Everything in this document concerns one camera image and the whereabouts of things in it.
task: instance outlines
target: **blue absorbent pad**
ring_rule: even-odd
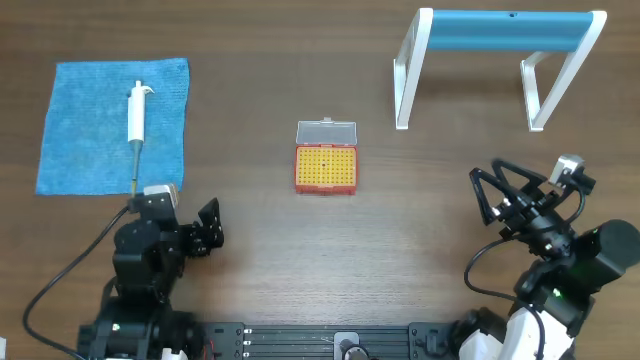
[[[36,193],[131,192],[133,149],[127,142],[128,97],[136,80],[146,95],[145,142],[138,189],[184,177],[187,59],[58,64],[45,120]]]

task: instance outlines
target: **wooden table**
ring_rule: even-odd
[[[502,53],[429,53],[410,130],[400,132],[392,60],[420,6],[603,8],[609,20],[544,132],[527,131],[518,68],[526,54]],[[1,1],[0,336],[10,359],[64,358],[24,332],[22,311],[126,200],[34,195],[57,62],[189,58],[178,217],[192,221],[217,196],[227,243],[188,263],[176,309],[253,324],[451,321],[510,306],[462,281],[470,256],[500,229],[482,225],[472,168],[501,156],[548,175],[560,154],[578,153],[598,184],[575,227],[611,218],[640,226],[639,10],[631,0]],[[559,64],[541,64],[541,89]],[[297,121],[324,116],[358,123],[356,196],[294,193]],[[75,346],[113,276],[112,252],[109,237],[46,295],[33,327]],[[510,291],[533,260],[514,243],[472,277]],[[596,298],[578,357],[637,359],[640,268]]]

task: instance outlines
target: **blue bar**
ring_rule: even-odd
[[[427,50],[573,52],[590,12],[434,10]]]

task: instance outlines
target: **transparent lid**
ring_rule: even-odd
[[[322,121],[298,121],[298,145],[356,145],[356,123],[332,121],[324,118]]]

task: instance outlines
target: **white bracket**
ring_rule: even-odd
[[[551,113],[558,105],[558,102],[560,102],[569,84],[571,84],[571,80],[573,80],[573,77],[580,69],[584,59],[589,55],[598,36],[600,36],[604,23],[607,21],[607,13],[605,11],[592,11],[591,13],[593,14],[591,26],[589,26],[576,51],[567,55],[562,69],[560,69],[560,73],[558,74],[558,78],[553,84],[551,91],[549,91],[549,95],[547,95],[544,103],[542,103],[542,106],[540,106],[540,99],[538,97],[535,66],[551,54],[538,51],[526,60],[520,62],[529,131],[543,130],[544,124],[549,120]]]
[[[424,54],[427,52],[433,9],[422,8],[414,16],[398,57],[393,60],[393,92],[396,129],[409,128],[409,115],[416,95]]]

